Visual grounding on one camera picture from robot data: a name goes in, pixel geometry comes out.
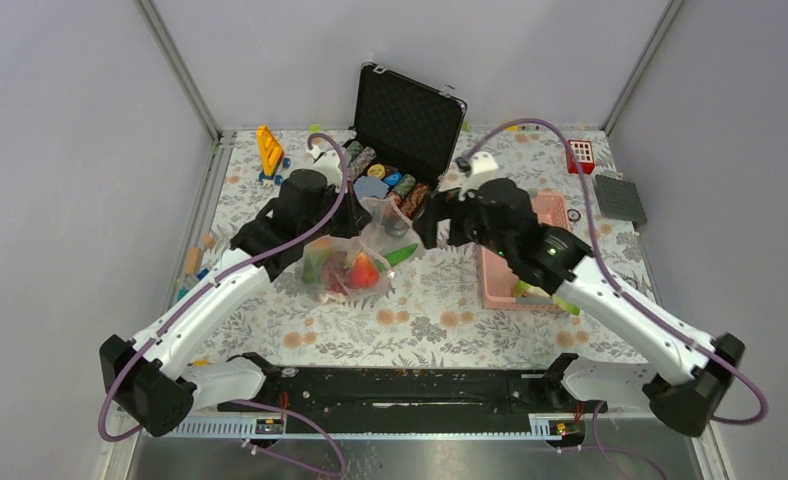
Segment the green orange toy mango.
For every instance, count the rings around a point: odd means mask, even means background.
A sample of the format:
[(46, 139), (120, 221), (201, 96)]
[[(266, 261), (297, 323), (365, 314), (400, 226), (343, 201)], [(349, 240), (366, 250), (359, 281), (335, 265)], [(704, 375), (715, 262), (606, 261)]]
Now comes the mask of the green orange toy mango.
[(309, 243), (304, 249), (301, 280), (304, 284), (320, 282), (323, 267), (334, 253), (333, 241), (324, 236)]

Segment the green toy pepper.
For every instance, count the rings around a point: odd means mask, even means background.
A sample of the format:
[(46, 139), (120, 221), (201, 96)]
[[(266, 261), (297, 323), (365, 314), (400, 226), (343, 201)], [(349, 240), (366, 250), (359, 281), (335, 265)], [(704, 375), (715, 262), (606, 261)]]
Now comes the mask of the green toy pepper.
[(413, 243), (411, 245), (393, 250), (389, 253), (383, 254), (380, 259), (375, 259), (374, 266), (380, 272), (393, 269), (397, 265), (409, 260), (415, 254), (417, 249), (418, 244)]

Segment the red toy grape bunch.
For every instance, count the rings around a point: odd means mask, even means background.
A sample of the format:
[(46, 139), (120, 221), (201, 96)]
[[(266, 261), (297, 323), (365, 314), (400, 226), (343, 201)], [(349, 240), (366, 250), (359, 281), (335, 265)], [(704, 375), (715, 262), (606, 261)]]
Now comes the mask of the red toy grape bunch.
[(321, 284), (324, 293), (335, 296), (346, 296), (348, 294), (344, 284), (348, 268), (346, 267), (346, 254), (336, 252), (330, 256), (322, 265)]

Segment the clear pink zip top bag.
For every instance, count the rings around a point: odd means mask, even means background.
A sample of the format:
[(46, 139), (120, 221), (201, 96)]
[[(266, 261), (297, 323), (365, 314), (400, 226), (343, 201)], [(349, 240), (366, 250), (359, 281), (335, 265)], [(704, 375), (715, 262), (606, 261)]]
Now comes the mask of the clear pink zip top bag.
[(361, 206), (371, 219), (358, 236), (327, 235), (304, 249), (299, 280), (323, 303), (354, 302), (386, 293), (405, 264), (425, 253), (412, 221), (394, 201), (367, 198)]

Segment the white toy dumpling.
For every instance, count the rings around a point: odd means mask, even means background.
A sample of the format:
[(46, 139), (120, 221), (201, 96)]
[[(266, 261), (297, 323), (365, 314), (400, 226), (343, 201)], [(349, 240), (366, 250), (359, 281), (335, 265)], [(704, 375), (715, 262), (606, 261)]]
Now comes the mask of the white toy dumpling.
[(513, 286), (512, 296), (516, 303), (521, 304), (551, 304), (553, 302), (551, 295), (542, 288), (521, 280), (518, 280)]

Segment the green toy leaf vegetable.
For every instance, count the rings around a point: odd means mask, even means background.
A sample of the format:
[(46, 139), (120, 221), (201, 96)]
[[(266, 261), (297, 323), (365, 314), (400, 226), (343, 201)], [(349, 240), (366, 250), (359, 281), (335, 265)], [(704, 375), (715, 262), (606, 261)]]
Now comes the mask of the green toy leaf vegetable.
[(564, 300), (559, 295), (553, 295), (552, 301), (556, 306), (572, 316), (578, 316), (580, 314), (581, 309), (577, 305)]

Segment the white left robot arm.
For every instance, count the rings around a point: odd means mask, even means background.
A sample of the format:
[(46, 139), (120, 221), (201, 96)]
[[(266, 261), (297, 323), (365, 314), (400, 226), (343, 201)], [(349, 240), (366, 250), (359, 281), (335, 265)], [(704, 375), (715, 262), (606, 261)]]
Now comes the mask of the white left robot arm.
[(273, 378), (277, 371), (257, 355), (194, 366), (194, 354), (247, 298), (299, 261), (307, 244), (325, 235), (355, 236), (369, 218), (350, 180), (334, 183), (316, 169), (294, 171), (186, 296), (131, 339), (112, 335), (101, 345), (101, 438), (124, 438), (106, 426), (114, 405), (136, 421), (133, 433), (146, 429), (153, 436), (169, 433), (204, 407), (240, 400), (258, 411), (274, 407), (281, 388)]

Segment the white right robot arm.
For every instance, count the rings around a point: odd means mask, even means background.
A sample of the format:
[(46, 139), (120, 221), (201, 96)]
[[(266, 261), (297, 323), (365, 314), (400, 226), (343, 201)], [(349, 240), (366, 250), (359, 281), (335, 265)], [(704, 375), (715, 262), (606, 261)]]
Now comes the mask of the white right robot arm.
[(744, 355), (740, 339), (692, 327), (602, 269), (584, 241), (540, 223), (527, 192), (510, 179), (431, 193), (414, 217), (426, 248), (436, 247), (444, 220), (448, 244), (475, 243), (495, 253), (520, 280), (579, 307), (643, 357), (625, 364), (562, 355), (543, 386), (549, 407), (567, 412), (580, 401), (646, 407), (672, 430), (702, 435)]

